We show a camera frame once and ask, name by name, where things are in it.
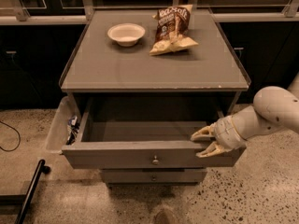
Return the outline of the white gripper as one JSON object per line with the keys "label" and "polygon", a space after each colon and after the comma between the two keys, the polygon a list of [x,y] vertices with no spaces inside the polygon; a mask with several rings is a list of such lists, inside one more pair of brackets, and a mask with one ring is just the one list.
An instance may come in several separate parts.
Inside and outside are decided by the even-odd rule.
{"label": "white gripper", "polygon": [[196,131],[192,136],[193,142],[203,138],[215,137],[205,150],[197,152],[198,158],[207,158],[220,155],[223,152],[229,152],[234,149],[239,149],[245,146],[246,141],[237,132],[231,116],[218,119],[211,126],[205,126]]}

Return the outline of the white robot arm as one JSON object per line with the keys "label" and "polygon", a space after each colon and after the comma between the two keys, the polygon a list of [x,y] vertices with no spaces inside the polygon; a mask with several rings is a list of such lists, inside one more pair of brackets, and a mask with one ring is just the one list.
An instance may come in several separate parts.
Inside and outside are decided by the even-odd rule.
{"label": "white robot arm", "polygon": [[255,94],[252,105],[198,130],[191,140],[215,138],[205,150],[196,153],[198,158],[207,158],[245,147],[254,136],[283,128],[299,133],[299,100],[288,90],[268,86]]}

